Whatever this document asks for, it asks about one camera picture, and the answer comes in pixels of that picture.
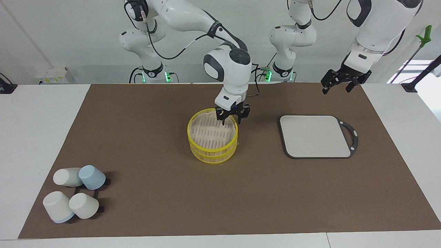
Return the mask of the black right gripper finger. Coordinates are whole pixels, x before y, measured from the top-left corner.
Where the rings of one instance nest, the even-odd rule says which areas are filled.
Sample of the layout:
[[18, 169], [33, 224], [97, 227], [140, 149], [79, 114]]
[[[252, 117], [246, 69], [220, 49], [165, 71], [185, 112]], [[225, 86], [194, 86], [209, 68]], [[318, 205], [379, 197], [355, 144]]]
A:
[[236, 116], [238, 125], [241, 124], [242, 119], [246, 119], [250, 112], [249, 105], [236, 105]]
[[228, 118], [228, 111], [221, 107], [216, 107], [215, 112], [216, 112], [216, 119], [218, 121], [221, 121], [222, 125], [225, 125], [225, 119]]

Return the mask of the white gauze steamer liner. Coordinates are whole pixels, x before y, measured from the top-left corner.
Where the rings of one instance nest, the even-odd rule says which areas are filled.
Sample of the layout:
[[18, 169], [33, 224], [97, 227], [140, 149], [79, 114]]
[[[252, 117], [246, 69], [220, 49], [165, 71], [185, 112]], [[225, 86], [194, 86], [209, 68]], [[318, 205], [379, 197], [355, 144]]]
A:
[[198, 114], [189, 123], [191, 139], [205, 149], [219, 149], [229, 144], [236, 133], [235, 121], [217, 120], [216, 112], [208, 110]]

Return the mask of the yellow steamer basket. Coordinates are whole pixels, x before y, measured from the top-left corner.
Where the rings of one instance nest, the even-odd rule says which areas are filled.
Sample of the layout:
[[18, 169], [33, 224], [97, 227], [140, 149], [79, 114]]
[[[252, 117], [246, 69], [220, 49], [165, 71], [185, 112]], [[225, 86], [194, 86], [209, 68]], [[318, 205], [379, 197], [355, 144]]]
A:
[[192, 116], [186, 128], [189, 143], [203, 152], [216, 153], [232, 148], [238, 140], [235, 118], [218, 120], [215, 108], [203, 109]]

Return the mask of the yellow bamboo steamer base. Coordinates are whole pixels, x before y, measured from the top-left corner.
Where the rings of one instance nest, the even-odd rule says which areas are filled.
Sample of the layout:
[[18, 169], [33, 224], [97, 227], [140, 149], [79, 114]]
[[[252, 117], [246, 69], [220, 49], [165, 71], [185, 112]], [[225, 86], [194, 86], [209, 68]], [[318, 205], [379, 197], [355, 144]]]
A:
[[235, 136], [230, 143], [218, 149], [208, 149], [197, 145], [191, 138], [188, 138], [189, 147], [194, 157], [206, 164], [217, 165], [229, 160], [238, 145], [238, 136]]

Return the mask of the thin grey metal rod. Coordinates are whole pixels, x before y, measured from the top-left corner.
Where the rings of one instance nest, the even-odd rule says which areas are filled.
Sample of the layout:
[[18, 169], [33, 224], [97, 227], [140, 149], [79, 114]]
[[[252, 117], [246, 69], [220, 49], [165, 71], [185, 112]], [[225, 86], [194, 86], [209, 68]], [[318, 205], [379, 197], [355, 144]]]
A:
[[424, 44], [421, 44], [417, 50], [412, 54], [412, 56], [406, 61], [406, 63], [401, 67], [401, 69], [397, 72], [394, 78], [391, 80], [390, 84], [392, 84], [396, 78], [403, 72], [403, 70], [408, 66], [408, 64], [413, 60], [413, 58], [417, 55], [417, 53], [424, 47]]

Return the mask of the white grey-rimmed cutting board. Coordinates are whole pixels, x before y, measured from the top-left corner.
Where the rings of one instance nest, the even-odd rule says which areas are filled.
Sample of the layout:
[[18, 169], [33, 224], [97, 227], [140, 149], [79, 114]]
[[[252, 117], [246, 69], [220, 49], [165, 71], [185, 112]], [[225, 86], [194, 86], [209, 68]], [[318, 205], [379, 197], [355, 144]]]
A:
[[359, 145], [356, 130], [332, 115], [283, 115], [278, 126], [291, 159], [348, 159]]

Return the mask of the green spring clamp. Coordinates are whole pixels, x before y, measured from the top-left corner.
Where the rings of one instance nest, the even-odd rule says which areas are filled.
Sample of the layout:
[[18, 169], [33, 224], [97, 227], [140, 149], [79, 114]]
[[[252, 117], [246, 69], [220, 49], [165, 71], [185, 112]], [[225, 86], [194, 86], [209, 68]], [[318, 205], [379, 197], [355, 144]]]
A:
[[431, 42], [431, 31], [432, 31], [432, 25], [428, 25], [425, 27], [423, 36], [416, 35], [416, 38], [420, 40], [418, 49], [423, 48], [427, 43]]

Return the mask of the brown table mat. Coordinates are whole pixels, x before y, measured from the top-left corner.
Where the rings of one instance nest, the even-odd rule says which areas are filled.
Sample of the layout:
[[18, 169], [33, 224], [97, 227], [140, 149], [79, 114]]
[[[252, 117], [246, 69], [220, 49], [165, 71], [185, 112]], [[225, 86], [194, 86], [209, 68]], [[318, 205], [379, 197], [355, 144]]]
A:
[[[361, 87], [324, 95], [318, 83], [260, 86], [220, 165], [197, 160], [186, 127], [219, 85], [92, 85], [19, 234], [67, 237], [244, 235], [441, 229]], [[349, 159], [291, 159], [283, 115], [332, 115], [353, 126]], [[55, 224], [42, 201], [60, 168], [91, 164], [111, 184], [104, 213]]]

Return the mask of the light blue plastic cup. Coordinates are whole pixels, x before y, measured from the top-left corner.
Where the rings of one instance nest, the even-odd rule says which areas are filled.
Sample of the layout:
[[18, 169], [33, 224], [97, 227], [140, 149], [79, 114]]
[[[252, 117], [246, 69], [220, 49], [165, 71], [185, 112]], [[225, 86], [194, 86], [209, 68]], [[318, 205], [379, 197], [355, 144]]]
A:
[[78, 176], [88, 190], [97, 190], [106, 181], [106, 175], [93, 165], [80, 168]]

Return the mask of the black cup rack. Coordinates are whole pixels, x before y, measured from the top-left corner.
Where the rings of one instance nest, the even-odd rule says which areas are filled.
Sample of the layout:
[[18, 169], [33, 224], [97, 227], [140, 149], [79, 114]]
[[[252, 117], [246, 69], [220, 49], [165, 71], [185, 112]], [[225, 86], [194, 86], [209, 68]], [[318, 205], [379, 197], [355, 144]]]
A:
[[[100, 193], [100, 191], [101, 191], [101, 188], [104, 187], [104, 186], [110, 185], [110, 184], [111, 184], [111, 179], [110, 179], [110, 178], [107, 178], [107, 179], [104, 181], [104, 184], [103, 184], [101, 187], [99, 187], [98, 189], [93, 190], [93, 196], [92, 196], [92, 197], [93, 197], [94, 199], [98, 200], [98, 196], [99, 196], [99, 193]], [[75, 187], [74, 194], [80, 193], [81, 190], [86, 190], [86, 189], [88, 189], [88, 188], [87, 188], [85, 185], [81, 185], [81, 186]], [[98, 210], [97, 210], [96, 213], [104, 213], [104, 212], [105, 212], [105, 207], [102, 206], [102, 205], [100, 205], [100, 206], [98, 207]]]

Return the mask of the white plastic cup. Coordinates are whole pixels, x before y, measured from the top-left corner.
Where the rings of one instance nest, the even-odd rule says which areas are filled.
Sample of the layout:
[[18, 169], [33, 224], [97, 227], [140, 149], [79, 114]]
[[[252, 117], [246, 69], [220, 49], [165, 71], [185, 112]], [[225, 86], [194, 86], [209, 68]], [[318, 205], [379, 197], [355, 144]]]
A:
[[74, 216], [73, 210], [69, 207], [69, 200], [68, 196], [59, 190], [49, 193], [43, 199], [43, 206], [54, 223], [67, 222]]
[[77, 193], [71, 197], [68, 206], [80, 219], [88, 219], [97, 213], [99, 201], [85, 193]]
[[79, 171], [81, 168], [61, 168], [57, 170], [53, 175], [53, 182], [56, 185], [65, 187], [79, 187], [83, 185], [81, 178], [79, 177]]

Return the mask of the white box with yellow label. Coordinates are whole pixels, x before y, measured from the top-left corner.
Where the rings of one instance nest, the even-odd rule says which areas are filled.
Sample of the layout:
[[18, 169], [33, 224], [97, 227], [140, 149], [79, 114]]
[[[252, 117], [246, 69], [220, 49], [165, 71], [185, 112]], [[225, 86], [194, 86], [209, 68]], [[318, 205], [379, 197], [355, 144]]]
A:
[[50, 69], [37, 69], [34, 76], [38, 84], [74, 84], [75, 80], [71, 73], [63, 66], [55, 66]]

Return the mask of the black table clamp mount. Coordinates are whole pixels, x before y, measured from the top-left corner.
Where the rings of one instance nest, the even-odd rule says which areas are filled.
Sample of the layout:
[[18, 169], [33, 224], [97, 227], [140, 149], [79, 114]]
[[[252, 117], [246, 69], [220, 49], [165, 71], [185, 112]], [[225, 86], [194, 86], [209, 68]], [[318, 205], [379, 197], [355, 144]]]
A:
[[17, 86], [6, 75], [0, 73], [0, 94], [12, 94]]

